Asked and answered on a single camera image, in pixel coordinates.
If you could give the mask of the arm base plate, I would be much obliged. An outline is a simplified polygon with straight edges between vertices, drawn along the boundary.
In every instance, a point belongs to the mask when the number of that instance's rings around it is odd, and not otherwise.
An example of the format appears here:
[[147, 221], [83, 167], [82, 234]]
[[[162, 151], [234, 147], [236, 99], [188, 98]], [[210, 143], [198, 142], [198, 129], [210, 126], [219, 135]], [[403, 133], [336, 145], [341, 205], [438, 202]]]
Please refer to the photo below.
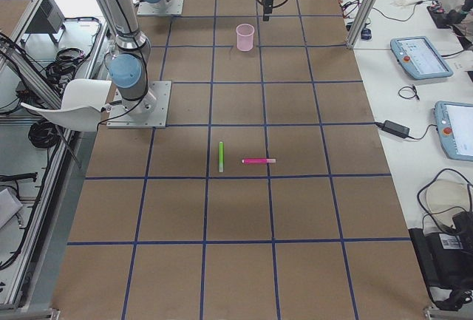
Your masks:
[[152, 81], [147, 95], [132, 110], [134, 104], [122, 99], [119, 89], [116, 89], [114, 100], [121, 103], [111, 108], [106, 126], [110, 129], [165, 128], [170, 94], [171, 81]]
[[184, 0], [141, 0], [138, 16], [180, 16], [183, 11]]

